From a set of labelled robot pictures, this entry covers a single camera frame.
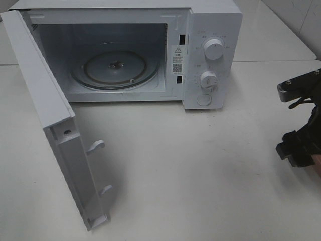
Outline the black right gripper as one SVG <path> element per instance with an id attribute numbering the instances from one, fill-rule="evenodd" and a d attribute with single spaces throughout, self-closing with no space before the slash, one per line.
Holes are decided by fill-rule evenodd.
<path id="1" fill-rule="evenodd" d="M 284 134 L 282 140 L 276 146 L 281 159 L 289 159 L 293 167 L 312 166 L 311 155 L 320 154 L 320 107 L 314 107 L 307 124 Z"/>

